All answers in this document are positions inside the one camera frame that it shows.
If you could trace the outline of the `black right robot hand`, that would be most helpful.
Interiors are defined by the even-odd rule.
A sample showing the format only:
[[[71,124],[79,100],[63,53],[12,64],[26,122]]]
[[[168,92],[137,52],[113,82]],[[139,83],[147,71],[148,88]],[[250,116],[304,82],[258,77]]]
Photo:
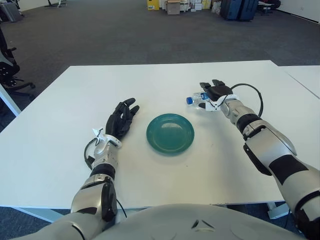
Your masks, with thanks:
[[[232,95],[233,91],[223,81],[213,79],[212,85],[208,82],[200,82],[200,87],[207,93],[210,100],[216,102],[220,97]]]

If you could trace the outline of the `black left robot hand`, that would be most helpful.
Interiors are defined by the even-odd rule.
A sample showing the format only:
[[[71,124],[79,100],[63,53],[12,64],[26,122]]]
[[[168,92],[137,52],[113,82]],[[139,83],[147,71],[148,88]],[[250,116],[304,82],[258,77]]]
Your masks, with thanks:
[[[133,118],[140,109],[139,105],[130,108],[136,102],[135,98],[129,98],[120,102],[114,112],[109,116],[105,125],[105,134],[122,140],[128,133]]]

